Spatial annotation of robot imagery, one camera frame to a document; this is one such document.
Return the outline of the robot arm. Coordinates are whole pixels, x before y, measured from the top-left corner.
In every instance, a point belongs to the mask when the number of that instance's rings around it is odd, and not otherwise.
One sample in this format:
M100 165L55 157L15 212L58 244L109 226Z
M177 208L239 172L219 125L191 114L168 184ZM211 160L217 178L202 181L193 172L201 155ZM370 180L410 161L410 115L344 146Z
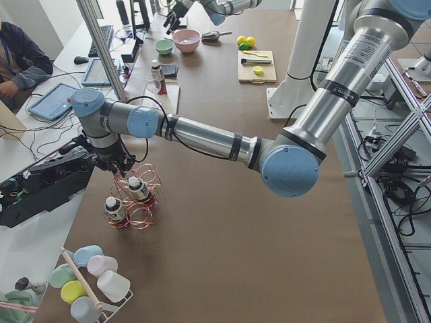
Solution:
M326 143L382 67L430 18L429 1L360 1L347 13L343 51L298 117L274 140L248 138L176 114L105 99L85 87L71 105L94 148L96 164L123 173L134 159L121 135L162 137L210 157L242 162L284 197L301 196L316 183Z
M222 24L225 17L235 15L245 9L258 7L262 0L233 0L233 1L216 1L216 0L198 0L198 3L204 8L213 25ZM180 24L180 18L186 16L192 8L195 0L177 1L172 11L167 15L163 24L167 28L166 33L171 34L177 30Z

